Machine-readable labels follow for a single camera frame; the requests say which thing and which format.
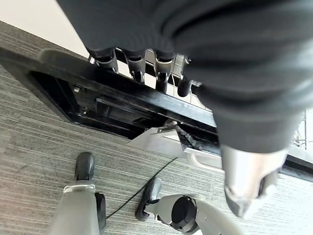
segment silver metal part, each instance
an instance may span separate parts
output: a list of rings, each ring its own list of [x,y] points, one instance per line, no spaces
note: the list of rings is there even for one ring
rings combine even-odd
[[[79,93],[80,87],[79,87],[79,86],[75,86],[75,87],[74,87],[74,91],[75,91],[76,93]]]
[[[76,181],[64,188],[46,235],[99,235],[95,186]]]
[[[165,73],[166,74],[166,81],[168,81],[168,78],[170,77],[171,70],[173,67],[173,60],[170,60],[167,62],[161,62],[161,61],[158,61],[158,59],[156,58],[156,62],[154,64],[154,67],[155,67],[155,71],[156,71],[156,77],[158,78],[158,76],[161,73]]]
[[[161,128],[150,128],[127,145],[164,154],[172,158],[184,158],[191,165],[223,172],[222,161],[219,155],[192,148],[183,150],[174,126],[172,123],[168,123]]]
[[[145,52],[144,57],[142,57],[139,60],[132,60],[130,57],[128,57],[125,54],[126,62],[129,68],[129,73],[131,74],[133,80],[135,80],[138,83],[144,83],[144,75],[146,72],[146,54]]]
[[[203,200],[196,199],[196,223],[203,235],[243,235],[244,232],[226,214]]]
[[[287,150],[250,153],[222,144],[221,153],[227,203],[236,216],[249,217],[276,192]]]
[[[115,50],[113,50],[113,58],[109,61],[99,61],[96,60],[96,63],[98,66],[103,67],[108,70],[112,70],[115,73],[118,73],[118,65],[117,65],[117,59],[116,59],[116,54]]]

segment black wire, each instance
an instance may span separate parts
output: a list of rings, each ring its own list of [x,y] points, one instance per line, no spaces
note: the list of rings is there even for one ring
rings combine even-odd
[[[164,167],[162,167],[156,174],[154,174],[154,176],[152,176],[148,182],[141,187],[141,189],[139,189],[133,196],[131,196],[122,206],[120,206],[116,211],[114,211],[112,214],[108,215],[106,219],[110,218],[112,215],[114,215],[115,213],[117,213],[120,209],[122,209],[127,203],[129,203],[134,197],[136,197],[145,187],[146,185],[154,178],[156,177],[161,171],[164,170],[165,167],[167,167],[169,164],[171,164],[173,161],[175,161],[177,158],[174,158],[173,160],[169,161]]]

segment black frame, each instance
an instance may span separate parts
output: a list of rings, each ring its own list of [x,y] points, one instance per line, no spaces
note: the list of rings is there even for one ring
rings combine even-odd
[[[46,50],[34,60],[0,48],[0,64],[64,120],[133,139],[172,119],[219,147],[210,111],[71,55]],[[287,156],[281,171],[313,182],[313,159],[298,149]]]

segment metal handle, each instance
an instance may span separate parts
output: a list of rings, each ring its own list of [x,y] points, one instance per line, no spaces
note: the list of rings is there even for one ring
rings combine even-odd
[[[194,165],[196,167],[200,167],[203,169],[207,169],[207,170],[213,170],[213,171],[217,171],[217,172],[221,172],[224,173],[224,171],[218,167],[215,166],[211,166],[211,165],[207,165],[207,164],[203,164],[201,162],[199,162],[197,156],[195,154],[190,154],[188,156],[188,161],[191,165]]]
[[[187,153],[187,156],[188,156],[187,159],[191,165],[194,165],[196,167],[200,167],[203,169],[207,169],[207,170],[213,170],[216,172],[224,173],[224,171],[221,168],[216,167],[216,166],[211,166],[208,164],[203,164],[198,159],[198,157],[204,157],[204,158],[215,159],[217,161],[220,161],[221,160],[220,156],[206,152],[206,151],[196,150],[193,148],[185,148],[184,152]]]

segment gray carpet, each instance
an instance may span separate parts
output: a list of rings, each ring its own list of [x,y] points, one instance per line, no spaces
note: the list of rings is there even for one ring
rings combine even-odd
[[[30,57],[42,48],[59,48],[0,22],[0,46]],[[63,121],[0,67],[0,234],[44,234],[63,187],[73,178],[75,158],[94,153],[94,182],[105,194],[107,214],[116,210],[169,159],[125,146],[128,141]],[[174,162],[160,173],[161,196],[201,193],[230,213],[223,175]],[[107,235],[177,234],[152,219],[138,222],[140,196],[112,216]],[[236,221],[247,234],[312,234],[313,185],[281,176],[276,194],[252,219]]]

